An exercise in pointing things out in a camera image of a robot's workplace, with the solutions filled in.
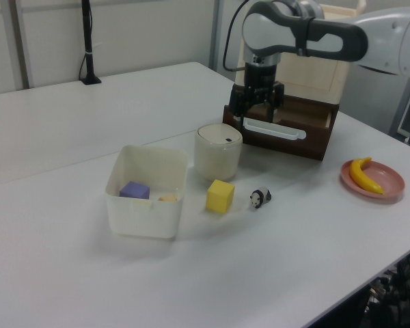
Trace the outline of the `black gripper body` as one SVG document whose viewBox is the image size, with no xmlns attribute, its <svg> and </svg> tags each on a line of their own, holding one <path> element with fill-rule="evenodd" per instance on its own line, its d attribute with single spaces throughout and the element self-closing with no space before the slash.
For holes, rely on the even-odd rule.
<svg viewBox="0 0 410 328">
<path fill-rule="evenodd" d="M 273 102 L 277 65 L 245 64 L 244 93 L 247 102 Z"/>
</svg>

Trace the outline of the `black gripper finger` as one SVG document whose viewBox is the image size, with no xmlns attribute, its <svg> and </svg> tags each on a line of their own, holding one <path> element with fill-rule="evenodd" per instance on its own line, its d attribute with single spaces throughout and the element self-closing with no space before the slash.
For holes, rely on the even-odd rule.
<svg viewBox="0 0 410 328">
<path fill-rule="evenodd" d="M 246 112 L 246 95 L 244 87 L 233 87 L 230 94 L 229 108 L 235 121 L 236 129 L 243 128 L 243 119 Z"/>
<path fill-rule="evenodd" d="M 273 121 L 275 110 L 278 109 L 284 102 L 284 84 L 274 83 L 273 91 L 270 97 L 269 122 Z"/>
</svg>

